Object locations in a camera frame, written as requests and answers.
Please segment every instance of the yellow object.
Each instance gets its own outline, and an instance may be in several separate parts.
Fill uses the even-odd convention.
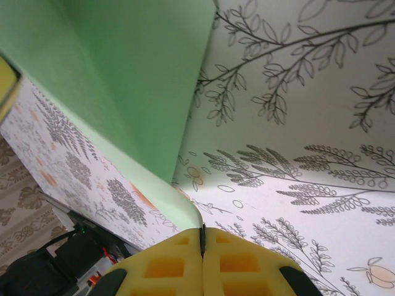
[[[0,123],[17,100],[20,75],[0,57]]]
[[[240,237],[207,228],[203,258],[200,246],[199,229],[185,230],[114,265],[90,296],[321,295],[293,260]]]

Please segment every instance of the black rubber pad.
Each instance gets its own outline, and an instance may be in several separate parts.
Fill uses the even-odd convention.
[[[123,280],[127,275],[127,271],[119,268],[100,278],[88,296],[115,296]]]
[[[280,272],[297,296],[322,296],[306,273],[290,266],[281,267]]]

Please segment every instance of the patterned carpet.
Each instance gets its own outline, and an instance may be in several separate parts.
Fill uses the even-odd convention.
[[[65,230],[35,180],[0,136],[0,274]]]

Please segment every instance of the square hole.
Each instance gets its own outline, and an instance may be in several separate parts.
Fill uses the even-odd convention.
[[[176,296],[175,288],[137,288],[131,296]]]
[[[264,282],[223,282],[224,296],[272,296]]]
[[[259,270],[257,258],[251,254],[229,254],[220,258],[221,273],[251,273]]]
[[[216,241],[218,244],[228,244],[228,243],[232,242],[229,238],[227,238],[227,237],[225,237],[225,236],[217,236],[217,237],[215,238],[215,241]]]
[[[146,278],[182,278],[184,276],[184,259],[159,257],[148,264]]]
[[[189,244],[189,237],[182,237],[175,245],[188,245]]]

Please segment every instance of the wallpaper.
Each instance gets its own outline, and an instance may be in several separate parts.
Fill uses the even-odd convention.
[[[0,275],[16,259],[64,232],[37,183],[0,136]]]
[[[323,295],[393,295],[395,1],[217,5],[172,185]],[[125,239],[178,231],[28,80],[1,133],[46,193]]]

